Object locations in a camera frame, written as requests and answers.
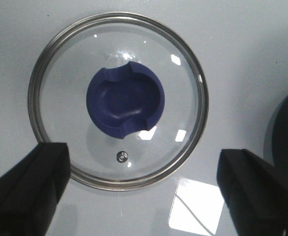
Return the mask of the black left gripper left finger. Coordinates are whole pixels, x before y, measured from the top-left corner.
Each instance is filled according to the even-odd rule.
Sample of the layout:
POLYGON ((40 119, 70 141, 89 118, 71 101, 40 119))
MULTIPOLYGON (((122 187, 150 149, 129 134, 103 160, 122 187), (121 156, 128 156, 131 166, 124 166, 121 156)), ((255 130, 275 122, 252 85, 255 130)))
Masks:
POLYGON ((70 177, 66 143, 39 143, 0 177, 0 236, 46 234, 70 177))

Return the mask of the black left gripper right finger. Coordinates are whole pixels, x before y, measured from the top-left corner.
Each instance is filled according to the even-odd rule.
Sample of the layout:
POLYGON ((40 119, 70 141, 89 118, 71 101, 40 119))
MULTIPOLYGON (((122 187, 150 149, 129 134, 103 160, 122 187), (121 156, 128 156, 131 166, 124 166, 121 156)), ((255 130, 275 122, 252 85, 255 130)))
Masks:
POLYGON ((222 149, 217 183, 239 236, 288 236, 288 175, 247 149, 222 149))

